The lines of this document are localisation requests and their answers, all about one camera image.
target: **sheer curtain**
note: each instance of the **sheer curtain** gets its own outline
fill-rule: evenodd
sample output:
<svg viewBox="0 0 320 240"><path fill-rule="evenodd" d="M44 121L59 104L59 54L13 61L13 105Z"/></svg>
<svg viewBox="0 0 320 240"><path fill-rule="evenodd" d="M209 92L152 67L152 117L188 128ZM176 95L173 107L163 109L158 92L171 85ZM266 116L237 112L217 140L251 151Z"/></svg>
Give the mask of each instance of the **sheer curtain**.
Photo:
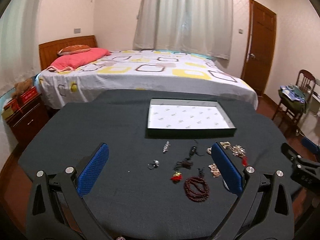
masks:
<svg viewBox="0 0 320 240"><path fill-rule="evenodd" d="M229 59L232 8L232 0L142 0L133 46Z"/></svg>
<svg viewBox="0 0 320 240"><path fill-rule="evenodd" d="M0 96L40 72L39 1L11 0L0 18Z"/></svg>

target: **dark red beaded necklace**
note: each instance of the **dark red beaded necklace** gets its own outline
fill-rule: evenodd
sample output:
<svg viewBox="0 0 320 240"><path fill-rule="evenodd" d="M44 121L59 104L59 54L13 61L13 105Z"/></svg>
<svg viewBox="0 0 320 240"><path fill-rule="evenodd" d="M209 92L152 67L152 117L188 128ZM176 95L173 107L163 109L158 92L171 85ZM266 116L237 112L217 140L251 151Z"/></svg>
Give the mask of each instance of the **dark red beaded necklace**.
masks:
<svg viewBox="0 0 320 240"><path fill-rule="evenodd" d="M193 202L203 202L206 201L209 197L209 185L203 179L203 169L198 170L199 176L186 179L183 185L184 191L186 192L186 196ZM194 190L192 190L191 185L194 185L199 192L195 192Z"/></svg>

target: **nightstand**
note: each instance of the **nightstand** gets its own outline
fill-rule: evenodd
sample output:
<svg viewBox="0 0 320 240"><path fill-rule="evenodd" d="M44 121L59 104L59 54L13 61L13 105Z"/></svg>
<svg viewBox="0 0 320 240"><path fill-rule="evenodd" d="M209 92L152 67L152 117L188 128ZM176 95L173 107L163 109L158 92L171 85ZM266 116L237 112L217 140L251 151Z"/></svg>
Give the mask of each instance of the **nightstand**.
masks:
<svg viewBox="0 0 320 240"><path fill-rule="evenodd" d="M19 144L26 147L48 122L49 116L41 94L6 119Z"/></svg>

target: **folded pink quilt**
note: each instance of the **folded pink quilt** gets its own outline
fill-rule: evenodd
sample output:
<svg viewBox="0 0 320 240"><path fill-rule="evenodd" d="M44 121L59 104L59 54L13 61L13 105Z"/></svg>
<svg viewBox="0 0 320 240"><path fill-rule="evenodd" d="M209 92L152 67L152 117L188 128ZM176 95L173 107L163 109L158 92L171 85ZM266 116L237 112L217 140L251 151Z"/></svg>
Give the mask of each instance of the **folded pink quilt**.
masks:
<svg viewBox="0 0 320 240"><path fill-rule="evenodd" d="M54 62L52 62L51 66L46 68L46 70L54 72L62 72L66 70L72 71L78 67L87 65L90 62L102 58L103 56L110 55L111 53L107 49L91 48L91 50L87 52L58 57Z"/></svg>

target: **brown plush toy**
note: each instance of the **brown plush toy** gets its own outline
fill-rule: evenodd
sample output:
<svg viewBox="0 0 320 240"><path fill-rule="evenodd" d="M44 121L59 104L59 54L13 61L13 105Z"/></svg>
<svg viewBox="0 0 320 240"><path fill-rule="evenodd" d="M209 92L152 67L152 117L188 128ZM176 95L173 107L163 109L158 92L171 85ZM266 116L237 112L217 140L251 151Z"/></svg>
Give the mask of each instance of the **brown plush toy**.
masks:
<svg viewBox="0 0 320 240"><path fill-rule="evenodd" d="M15 87L16 91L12 93L12 95L11 95L12 98L16 98L17 96L22 95L28 89L33 87L33 81L31 78L29 78L26 81L16 83L14 85L14 87Z"/></svg>

